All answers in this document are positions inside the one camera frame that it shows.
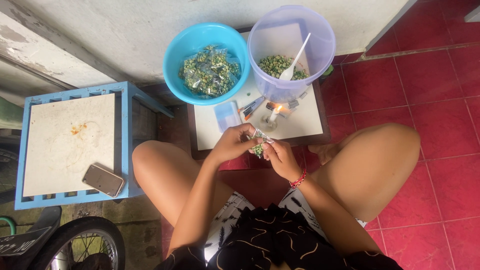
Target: green hose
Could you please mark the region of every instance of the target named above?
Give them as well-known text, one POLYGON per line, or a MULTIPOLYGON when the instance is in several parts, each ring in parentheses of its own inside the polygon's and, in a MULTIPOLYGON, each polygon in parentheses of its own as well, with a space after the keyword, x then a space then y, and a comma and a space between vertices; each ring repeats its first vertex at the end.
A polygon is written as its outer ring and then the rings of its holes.
POLYGON ((17 233, 17 230, 15 228, 15 223, 13 220, 9 217, 0 217, 0 221, 6 221, 10 225, 10 235, 14 235, 17 233))

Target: foot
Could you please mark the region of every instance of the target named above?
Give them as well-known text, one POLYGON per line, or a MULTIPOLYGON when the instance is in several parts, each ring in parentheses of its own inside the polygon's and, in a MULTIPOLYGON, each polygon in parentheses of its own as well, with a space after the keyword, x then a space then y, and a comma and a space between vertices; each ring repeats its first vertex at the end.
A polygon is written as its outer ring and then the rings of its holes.
POLYGON ((338 154, 337 144, 309 145, 308 150, 318 155, 320 164, 323 166, 338 154))

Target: license plate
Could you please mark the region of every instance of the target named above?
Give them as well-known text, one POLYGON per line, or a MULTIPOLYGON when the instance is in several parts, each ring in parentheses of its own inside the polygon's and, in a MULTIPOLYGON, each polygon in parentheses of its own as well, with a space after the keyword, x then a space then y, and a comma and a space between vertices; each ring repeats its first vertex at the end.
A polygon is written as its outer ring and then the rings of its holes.
POLYGON ((0 256, 15 256, 25 253, 51 228, 0 237, 0 256))

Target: smartphone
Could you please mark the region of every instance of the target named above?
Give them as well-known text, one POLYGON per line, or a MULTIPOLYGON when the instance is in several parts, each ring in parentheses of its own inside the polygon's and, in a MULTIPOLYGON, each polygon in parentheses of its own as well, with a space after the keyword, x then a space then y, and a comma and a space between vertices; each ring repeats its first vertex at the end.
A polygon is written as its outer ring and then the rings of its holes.
POLYGON ((119 195, 124 179, 108 172, 94 164, 90 164, 82 182, 108 196, 115 198, 119 195))

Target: thigh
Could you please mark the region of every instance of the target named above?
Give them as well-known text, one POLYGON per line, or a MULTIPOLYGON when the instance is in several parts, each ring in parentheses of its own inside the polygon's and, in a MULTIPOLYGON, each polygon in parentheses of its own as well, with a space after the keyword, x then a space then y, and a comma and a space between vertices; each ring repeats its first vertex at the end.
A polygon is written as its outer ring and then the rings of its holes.
MULTIPOLYGON (((147 141, 135 148, 133 171, 140 187, 160 213, 175 227, 200 171, 200 165, 173 144, 147 141)), ((217 181, 211 218, 234 190, 217 181)))
POLYGON ((420 138, 412 128, 385 124, 357 131, 345 141, 312 176, 352 216, 371 221, 415 168, 420 138))

